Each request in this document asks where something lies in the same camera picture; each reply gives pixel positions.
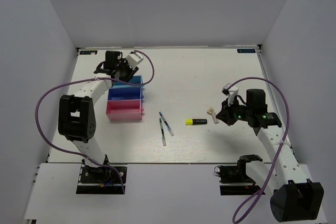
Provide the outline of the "tan eraser with barcode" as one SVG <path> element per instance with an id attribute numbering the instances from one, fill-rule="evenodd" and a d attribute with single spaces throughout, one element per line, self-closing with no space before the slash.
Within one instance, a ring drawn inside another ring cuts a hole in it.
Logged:
<path id="1" fill-rule="evenodd" d="M 214 113 L 214 109 L 213 108 L 209 108 L 207 111 L 207 114 L 212 115 Z"/>

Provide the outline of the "yellow cap black highlighter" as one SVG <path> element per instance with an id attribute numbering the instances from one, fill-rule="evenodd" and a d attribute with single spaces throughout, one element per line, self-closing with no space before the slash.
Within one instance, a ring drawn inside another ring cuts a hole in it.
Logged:
<path id="1" fill-rule="evenodd" d="M 207 119 L 187 119 L 185 120 L 185 124 L 190 125 L 206 125 Z"/>

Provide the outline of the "blue ink pen refill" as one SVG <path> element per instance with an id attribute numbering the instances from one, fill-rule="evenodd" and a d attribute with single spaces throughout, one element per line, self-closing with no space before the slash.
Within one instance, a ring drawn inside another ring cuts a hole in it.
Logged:
<path id="1" fill-rule="evenodd" d="M 166 125 L 167 127 L 167 130 L 170 134 L 170 136 L 174 136 L 174 132 L 172 131 L 170 125 L 168 124 L 167 120 L 165 119 L 164 115 L 162 114 L 162 112 L 159 112 L 159 115 L 161 117 L 161 119 L 163 120 L 164 124 Z"/>

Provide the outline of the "green ink pen refill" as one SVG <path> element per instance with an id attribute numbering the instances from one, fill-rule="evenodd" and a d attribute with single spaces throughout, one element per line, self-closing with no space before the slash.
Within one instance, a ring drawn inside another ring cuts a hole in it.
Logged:
<path id="1" fill-rule="evenodd" d="M 163 122 L 161 118 L 159 118 L 159 123 L 160 123 L 160 129 L 161 129 L 162 144 L 164 147 L 166 147 L 166 139 L 165 139 L 165 134 L 164 134 Z"/>

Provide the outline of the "grey rectangular eraser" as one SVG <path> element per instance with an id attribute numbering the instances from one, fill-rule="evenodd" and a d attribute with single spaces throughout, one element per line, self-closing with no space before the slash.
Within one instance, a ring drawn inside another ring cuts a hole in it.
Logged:
<path id="1" fill-rule="evenodd" d="M 219 123 L 219 120 L 216 118 L 216 113 L 215 112 L 212 113 L 212 118 L 213 118 L 213 121 L 214 121 L 215 124 Z"/>

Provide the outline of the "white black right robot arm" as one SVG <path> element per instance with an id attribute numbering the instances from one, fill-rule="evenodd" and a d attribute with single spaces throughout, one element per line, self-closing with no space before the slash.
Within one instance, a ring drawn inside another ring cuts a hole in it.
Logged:
<path id="1" fill-rule="evenodd" d="M 218 166 L 215 173 L 221 183 L 255 183 L 270 195 L 270 208 L 278 222 L 315 220 L 322 203 L 324 189 L 302 170 L 290 146 L 282 140 L 284 130 L 278 115 L 268 112 L 262 89 L 248 89 L 246 102 L 240 104 L 238 88 L 224 88 L 227 99 L 216 115 L 228 126 L 247 122 L 261 141 L 269 158 L 275 162 L 269 169 L 256 154 L 240 156 L 235 166 Z"/>

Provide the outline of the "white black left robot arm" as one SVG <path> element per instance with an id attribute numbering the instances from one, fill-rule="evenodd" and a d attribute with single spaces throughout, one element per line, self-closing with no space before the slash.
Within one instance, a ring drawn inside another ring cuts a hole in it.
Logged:
<path id="1" fill-rule="evenodd" d="M 117 80 L 129 82 L 138 71 L 144 57 L 135 51 L 125 58 L 120 51 L 106 51 L 105 61 L 99 63 L 93 72 L 93 80 L 75 94 L 63 95 L 59 102 L 58 132 L 69 140 L 80 154 L 85 164 L 93 168 L 93 176 L 101 182 L 110 178 L 111 168 L 107 156 L 95 140 L 95 103 Z"/>

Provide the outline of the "light blue plastic drawer bin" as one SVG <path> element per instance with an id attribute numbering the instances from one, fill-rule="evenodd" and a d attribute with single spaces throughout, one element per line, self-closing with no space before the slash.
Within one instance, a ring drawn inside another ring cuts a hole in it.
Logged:
<path id="1" fill-rule="evenodd" d="M 135 88 L 140 87 L 139 84 L 143 82 L 142 76 L 133 76 L 132 79 L 128 82 L 128 84 L 124 84 L 121 82 L 115 82 L 112 88 Z"/>

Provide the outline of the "dark blue plastic drawer bin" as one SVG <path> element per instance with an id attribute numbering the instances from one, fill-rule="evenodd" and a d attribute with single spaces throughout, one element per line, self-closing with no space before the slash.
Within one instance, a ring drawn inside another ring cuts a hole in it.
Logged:
<path id="1" fill-rule="evenodd" d="M 108 101 L 142 100 L 142 87 L 111 88 L 108 92 Z"/>

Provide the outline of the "left corner table label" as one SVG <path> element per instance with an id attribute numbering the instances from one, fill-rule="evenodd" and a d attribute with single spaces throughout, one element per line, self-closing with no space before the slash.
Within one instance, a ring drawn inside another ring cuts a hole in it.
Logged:
<path id="1" fill-rule="evenodd" d="M 79 52 L 80 55 L 96 55 L 97 53 L 97 50 L 82 50 Z"/>

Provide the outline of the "corner table label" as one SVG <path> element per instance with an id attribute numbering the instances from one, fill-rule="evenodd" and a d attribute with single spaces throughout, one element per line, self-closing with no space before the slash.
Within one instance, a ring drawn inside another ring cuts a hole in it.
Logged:
<path id="1" fill-rule="evenodd" d="M 255 54 L 255 49 L 248 49 L 248 48 L 239 48 L 237 49 L 237 52 L 239 54 Z"/>
<path id="2" fill-rule="evenodd" d="M 96 55 L 97 53 L 97 50 L 82 50 L 79 52 L 80 55 Z"/>

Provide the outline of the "pink plastic drawer bin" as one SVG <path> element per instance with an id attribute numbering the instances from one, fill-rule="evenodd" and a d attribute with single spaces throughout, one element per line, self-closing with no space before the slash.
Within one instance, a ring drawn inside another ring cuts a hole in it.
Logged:
<path id="1" fill-rule="evenodd" d="M 110 121 L 139 121 L 143 111 L 142 100 L 108 101 L 106 116 Z"/>

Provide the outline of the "right corner table label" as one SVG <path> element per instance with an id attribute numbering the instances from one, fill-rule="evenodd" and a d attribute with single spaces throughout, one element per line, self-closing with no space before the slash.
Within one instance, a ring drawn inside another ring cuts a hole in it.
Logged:
<path id="1" fill-rule="evenodd" d="M 255 54 L 255 49 L 248 49 L 248 48 L 239 48 L 237 49 L 237 52 L 239 54 Z"/>

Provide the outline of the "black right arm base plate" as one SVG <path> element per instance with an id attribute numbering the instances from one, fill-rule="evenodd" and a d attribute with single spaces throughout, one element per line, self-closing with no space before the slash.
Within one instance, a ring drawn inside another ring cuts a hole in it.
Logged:
<path id="1" fill-rule="evenodd" d="M 237 166 L 218 165 L 214 174 L 219 177 L 221 196 L 251 196 L 260 190 L 254 180 L 238 173 Z"/>

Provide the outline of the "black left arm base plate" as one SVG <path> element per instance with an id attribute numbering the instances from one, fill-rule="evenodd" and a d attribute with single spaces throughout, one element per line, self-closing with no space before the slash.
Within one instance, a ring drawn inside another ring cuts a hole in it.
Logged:
<path id="1" fill-rule="evenodd" d="M 127 167 L 116 166 L 116 171 L 107 168 L 81 166 L 76 194 L 77 195 L 122 195 L 122 186 L 119 176 L 122 178 L 124 187 L 127 179 Z"/>

